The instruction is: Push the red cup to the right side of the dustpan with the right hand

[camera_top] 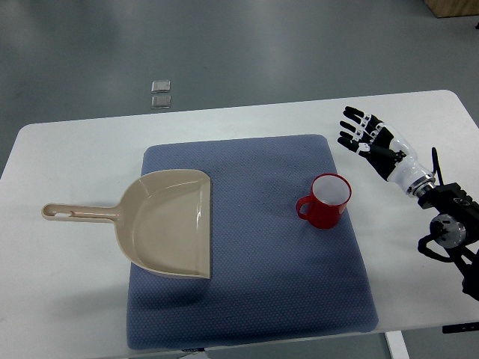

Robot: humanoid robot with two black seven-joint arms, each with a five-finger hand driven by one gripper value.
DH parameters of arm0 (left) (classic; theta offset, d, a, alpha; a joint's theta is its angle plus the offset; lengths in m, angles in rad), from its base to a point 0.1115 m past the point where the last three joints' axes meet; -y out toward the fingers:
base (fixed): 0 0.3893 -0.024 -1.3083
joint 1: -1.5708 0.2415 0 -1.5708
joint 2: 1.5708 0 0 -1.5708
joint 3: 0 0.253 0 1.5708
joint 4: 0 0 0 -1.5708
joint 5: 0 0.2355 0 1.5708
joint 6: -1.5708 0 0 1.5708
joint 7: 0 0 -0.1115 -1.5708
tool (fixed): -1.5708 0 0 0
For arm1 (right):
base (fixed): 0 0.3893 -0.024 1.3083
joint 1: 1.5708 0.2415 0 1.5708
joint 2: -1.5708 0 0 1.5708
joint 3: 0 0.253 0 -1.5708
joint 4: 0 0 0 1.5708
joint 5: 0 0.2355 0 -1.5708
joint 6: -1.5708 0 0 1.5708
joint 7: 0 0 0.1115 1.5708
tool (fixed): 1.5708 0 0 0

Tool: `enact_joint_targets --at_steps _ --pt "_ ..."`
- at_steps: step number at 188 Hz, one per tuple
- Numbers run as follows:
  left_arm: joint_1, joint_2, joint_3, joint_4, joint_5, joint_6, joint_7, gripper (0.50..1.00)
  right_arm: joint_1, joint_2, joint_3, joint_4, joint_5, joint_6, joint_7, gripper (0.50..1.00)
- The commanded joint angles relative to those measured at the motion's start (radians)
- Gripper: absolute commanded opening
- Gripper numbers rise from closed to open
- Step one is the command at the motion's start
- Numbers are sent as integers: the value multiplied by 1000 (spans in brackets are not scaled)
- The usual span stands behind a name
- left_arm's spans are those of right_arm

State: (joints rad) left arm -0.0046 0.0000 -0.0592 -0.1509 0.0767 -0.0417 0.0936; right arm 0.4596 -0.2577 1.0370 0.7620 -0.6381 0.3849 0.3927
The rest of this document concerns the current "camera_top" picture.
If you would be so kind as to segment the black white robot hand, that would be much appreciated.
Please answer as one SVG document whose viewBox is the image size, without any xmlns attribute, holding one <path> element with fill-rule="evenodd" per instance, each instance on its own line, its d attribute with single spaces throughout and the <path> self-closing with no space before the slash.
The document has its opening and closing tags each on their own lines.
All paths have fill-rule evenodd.
<svg viewBox="0 0 479 359">
<path fill-rule="evenodd" d="M 338 143 L 364 158 L 387 182 L 397 184 L 410 197 L 435 187 L 434 174 L 422 166 L 412 146 L 373 114 L 347 106 Z"/>
</svg>

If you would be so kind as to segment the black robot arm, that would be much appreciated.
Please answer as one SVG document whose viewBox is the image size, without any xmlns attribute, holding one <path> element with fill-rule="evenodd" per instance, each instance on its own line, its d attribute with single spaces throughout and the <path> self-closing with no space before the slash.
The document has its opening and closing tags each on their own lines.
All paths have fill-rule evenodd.
<svg viewBox="0 0 479 359">
<path fill-rule="evenodd" d="M 463 276 L 463 292 L 478 299 L 478 252 L 468 248 L 478 241 L 478 203 L 457 183 L 445 184 L 437 149 L 431 150 L 433 172 L 413 185 L 412 194 L 422 209 L 434 208 L 438 215 L 430 233 L 418 241 L 418 251 L 443 263 L 453 263 Z"/>
</svg>

